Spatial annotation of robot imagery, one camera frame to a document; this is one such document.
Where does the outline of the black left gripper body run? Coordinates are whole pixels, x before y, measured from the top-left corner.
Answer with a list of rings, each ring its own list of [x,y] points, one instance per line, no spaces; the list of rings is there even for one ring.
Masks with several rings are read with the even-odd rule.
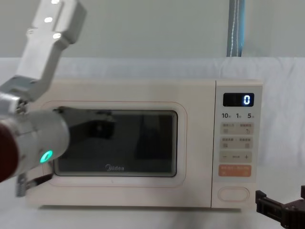
[[[97,111],[93,113],[95,117],[90,117],[79,124],[69,126],[69,144],[80,143],[88,138],[110,139],[115,130],[115,119],[111,112]]]

